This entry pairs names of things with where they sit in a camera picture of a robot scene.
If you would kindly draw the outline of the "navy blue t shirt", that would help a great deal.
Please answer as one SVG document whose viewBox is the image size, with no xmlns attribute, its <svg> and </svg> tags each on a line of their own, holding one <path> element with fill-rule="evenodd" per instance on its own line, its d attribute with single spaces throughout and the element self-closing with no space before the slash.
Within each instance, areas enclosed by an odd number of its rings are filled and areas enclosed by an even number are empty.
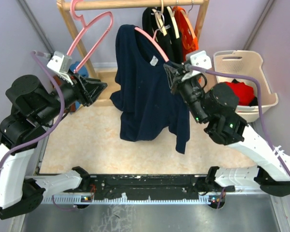
<svg viewBox="0 0 290 232">
<path fill-rule="evenodd" d="M 151 141 L 164 128 L 176 136 L 175 149 L 184 154 L 190 139 L 189 111 L 179 94 L 172 94 L 165 62 L 135 25 L 122 25 L 116 35 L 117 73 L 120 90 L 111 94 L 122 112 L 120 138 L 129 142 Z"/>
</svg>

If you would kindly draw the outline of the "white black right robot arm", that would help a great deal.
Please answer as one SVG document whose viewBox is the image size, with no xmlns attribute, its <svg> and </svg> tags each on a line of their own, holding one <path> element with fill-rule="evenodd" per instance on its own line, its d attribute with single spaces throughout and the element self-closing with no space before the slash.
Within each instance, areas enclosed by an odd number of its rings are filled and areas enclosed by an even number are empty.
<svg viewBox="0 0 290 232">
<path fill-rule="evenodd" d="M 204 91 L 196 79 L 217 72 L 188 62 L 164 64 L 172 93 L 179 93 L 195 121 L 206 124 L 205 133 L 218 144 L 235 149 L 254 161 L 248 168 L 211 167 L 204 191 L 230 187 L 260 188 L 277 197 L 290 195 L 290 156 L 273 146 L 267 135 L 260 136 L 236 113 L 237 96 L 226 83 Z"/>
</svg>

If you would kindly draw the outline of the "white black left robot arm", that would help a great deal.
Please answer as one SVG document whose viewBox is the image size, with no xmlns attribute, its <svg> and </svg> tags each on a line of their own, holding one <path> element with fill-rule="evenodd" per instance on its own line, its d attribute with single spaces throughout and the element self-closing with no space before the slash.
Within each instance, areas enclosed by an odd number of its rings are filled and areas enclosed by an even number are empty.
<svg viewBox="0 0 290 232">
<path fill-rule="evenodd" d="M 23 75 L 6 90 L 12 108 L 0 124 L 0 219 L 32 212 L 60 192 L 90 188 L 90 175 L 79 166 L 41 179 L 27 177 L 26 170 L 38 142 L 53 131 L 53 119 L 61 120 L 75 102 L 91 106 L 106 88 L 101 80 L 75 74 L 47 92 L 37 76 Z"/>
</svg>

